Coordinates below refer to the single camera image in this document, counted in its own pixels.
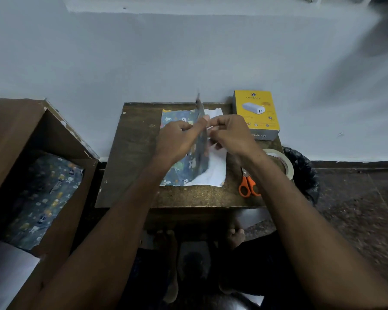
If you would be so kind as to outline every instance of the lapcare logo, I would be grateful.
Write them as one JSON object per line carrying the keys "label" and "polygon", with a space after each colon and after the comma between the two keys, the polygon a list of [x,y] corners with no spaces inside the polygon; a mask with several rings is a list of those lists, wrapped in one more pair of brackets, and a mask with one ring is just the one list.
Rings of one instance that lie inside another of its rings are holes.
{"label": "lapcare logo", "polygon": [[256,97],[255,93],[251,93],[251,97],[246,97],[246,99],[259,99],[259,97]]}

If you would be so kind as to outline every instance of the white charger image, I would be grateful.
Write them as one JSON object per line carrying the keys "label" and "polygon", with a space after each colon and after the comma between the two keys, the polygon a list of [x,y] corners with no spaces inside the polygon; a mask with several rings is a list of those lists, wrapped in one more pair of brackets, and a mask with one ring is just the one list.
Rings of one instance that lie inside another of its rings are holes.
{"label": "white charger image", "polygon": [[256,113],[256,114],[262,114],[266,110],[263,106],[258,105],[258,104],[254,104],[251,102],[243,103],[242,107],[243,107],[243,109],[250,111],[250,112],[253,112],[253,113]]}

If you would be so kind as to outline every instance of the white paper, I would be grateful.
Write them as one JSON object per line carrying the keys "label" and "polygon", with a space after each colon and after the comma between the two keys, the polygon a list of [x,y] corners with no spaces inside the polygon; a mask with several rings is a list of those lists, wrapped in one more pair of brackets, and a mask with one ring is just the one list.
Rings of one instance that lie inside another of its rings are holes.
{"label": "white paper", "polygon": [[40,259],[0,241],[0,310],[5,310]]}
{"label": "white paper", "polygon": [[[222,115],[221,109],[204,110],[205,114],[210,115],[210,118]],[[193,181],[186,184],[186,186],[192,185],[210,185],[222,187],[225,181],[225,158],[227,156],[226,149],[216,150],[215,145],[209,148],[210,161],[208,163],[208,169],[201,175],[194,178]]]}

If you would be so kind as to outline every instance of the table top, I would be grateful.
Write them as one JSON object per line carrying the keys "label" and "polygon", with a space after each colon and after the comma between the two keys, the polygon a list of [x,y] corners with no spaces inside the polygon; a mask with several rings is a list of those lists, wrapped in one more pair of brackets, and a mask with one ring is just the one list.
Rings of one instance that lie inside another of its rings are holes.
{"label": "table top", "polygon": [[[205,109],[221,108],[232,114],[231,103],[204,103]],[[125,103],[119,119],[96,208],[110,208],[138,177],[155,150],[160,130],[162,109],[191,110],[195,103]],[[283,152],[279,137],[273,141],[257,141],[263,148]],[[260,197],[243,198],[238,187],[242,180],[240,166],[227,154],[226,179],[223,187],[162,186],[154,208],[258,208]]]}

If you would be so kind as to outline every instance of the person's right arm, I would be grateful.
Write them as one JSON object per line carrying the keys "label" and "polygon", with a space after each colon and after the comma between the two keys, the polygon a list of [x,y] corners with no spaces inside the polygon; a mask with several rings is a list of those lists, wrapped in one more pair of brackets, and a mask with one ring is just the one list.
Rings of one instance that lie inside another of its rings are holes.
{"label": "person's right arm", "polygon": [[315,306],[388,307],[388,283],[316,211],[254,141],[243,117],[210,119],[208,134],[256,182],[295,272]]}

